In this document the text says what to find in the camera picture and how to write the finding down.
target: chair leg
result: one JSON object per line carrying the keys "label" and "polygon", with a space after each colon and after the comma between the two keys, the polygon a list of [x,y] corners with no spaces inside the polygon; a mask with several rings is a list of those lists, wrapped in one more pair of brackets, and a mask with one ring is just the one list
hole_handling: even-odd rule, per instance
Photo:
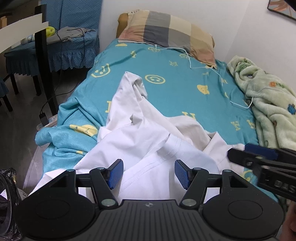
{"label": "chair leg", "polygon": [[18,92],[18,88],[17,88],[17,82],[15,81],[15,75],[10,74],[9,76],[10,76],[10,80],[11,80],[11,83],[12,83],[13,90],[14,90],[15,94],[17,95],[19,92]]}
{"label": "chair leg", "polygon": [[40,83],[38,80],[38,75],[33,76],[33,81],[34,81],[34,85],[35,85],[36,95],[39,96],[39,95],[41,95],[41,88],[40,88]]}
{"label": "chair leg", "polygon": [[12,112],[13,109],[12,109],[12,106],[11,106],[11,104],[10,104],[8,98],[7,98],[7,95],[4,95],[2,98],[3,98],[3,100],[4,100],[4,103],[5,103],[5,105],[6,105],[7,109],[8,109],[8,111],[9,111],[9,112]]}

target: plaid pillowcase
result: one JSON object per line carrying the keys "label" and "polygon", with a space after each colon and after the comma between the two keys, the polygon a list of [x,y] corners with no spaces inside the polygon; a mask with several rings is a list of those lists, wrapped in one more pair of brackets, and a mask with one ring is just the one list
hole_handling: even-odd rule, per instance
{"label": "plaid pillowcase", "polygon": [[149,42],[162,47],[183,48],[194,58],[217,67],[212,36],[181,18],[154,11],[130,12],[128,25],[118,42]]}

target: blue chair cover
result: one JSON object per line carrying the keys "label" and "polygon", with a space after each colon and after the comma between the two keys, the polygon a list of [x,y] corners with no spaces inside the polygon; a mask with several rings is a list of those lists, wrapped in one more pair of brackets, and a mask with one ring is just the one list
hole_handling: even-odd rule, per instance
{"label": "blue chair cover", "polygon": [[[83,66],[91,68],[94,58],[99,53],[98,27],[102,0],[42,0],[41,4],[47,4],[46,20],[49,26],[56,30],[66,26],[95,29],[95,31],[85,33],[84,41],[83,37],[80,37],[48,45],[51,71],[82,68]],[[31,76],[39,74],[34,42],[19,45],[6,52],[4,56],[8,73]]]}

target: black cable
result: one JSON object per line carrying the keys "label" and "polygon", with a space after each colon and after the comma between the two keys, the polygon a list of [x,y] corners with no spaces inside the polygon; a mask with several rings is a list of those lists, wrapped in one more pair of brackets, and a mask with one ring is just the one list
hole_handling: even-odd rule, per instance
{"label": "black cable", "polygon": [[[84,57],[85,57],[85,36],[84,36],[84,32],[83,32],[83,30],[81,29],[81,28],[74,28],[74,29],[71,29],[71,30],[75,30],[75,29],[80,29],[81,30],[81,32],[82,32],[82,34],[83,34],[83,58],[82,58],[82,60],[81,60],[81,63],[80,63],[80,65],[79,65],[79,69],[80,69],[80,67],[81,67],[81,64],[82,64],[82,62],[83,62],[83,60],[84,60]],[[52,99],[52,98],[54,98],[54,97],[57,97],[57,96],[60,96],[60,95],[66,95],[66,94],[69,94],[69,93],[71,93],[76,87],[77,87],[77,85],[78,85],[78,83],[79,83],[79,80],[77,81],[77,83],[76,83],[76,85],[75,85],[75,87],[71,90],[71,91],[69,91],[69,92],[67,92],[67,93],[62,93],[62,94],[58,94],[58,95],[54,95],[53,97],[51,97],[51,98],[49,98],[45,103],[44,103],[44,105],[42,106],[42,108],[41,108],[41,111],[40,111],[40,114],[42,114],[43,113],[43,108],[44,108],[44,106]]]}
{"label": "black cable", "polygon": [[60,36],[59,36],[59,34],[58,34],[58,30],[56,30],[56,31],[57,31],[57,36],[59,37],[59,40],[61,41],[61,67],[60,67],[59,82],[58,82],[58,84],[57,84],[57,87],[56,87],[55,90],[54,90],[54,94],[55,94],[55,92],[56,92],[56,90],[57,90],[57,88],[59,87],[59,84],[60,84],[60,82],[61,82],[62,64],[63,64],[63,59],[62,59],[63,41],[62,41],[62,39],[60,38]]}
{"label": "black cable", "polygon": [[61,18],[62,18],[62,9],[63,9],[64,0],[61,2],[61,11],[59,13],[59,30],[61,29]]}

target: power strip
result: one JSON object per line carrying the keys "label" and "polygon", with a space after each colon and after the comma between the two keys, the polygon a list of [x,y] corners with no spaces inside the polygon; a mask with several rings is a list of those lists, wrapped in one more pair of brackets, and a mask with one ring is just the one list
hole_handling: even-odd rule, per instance
{"label": "power strip", "polygon": [[57,114],[50,117],[48,119],[48,124],[46,126],[43,126],[42,123],[36,126],[37,131],[40,131],[43,127],[52,127],[57,124]]}

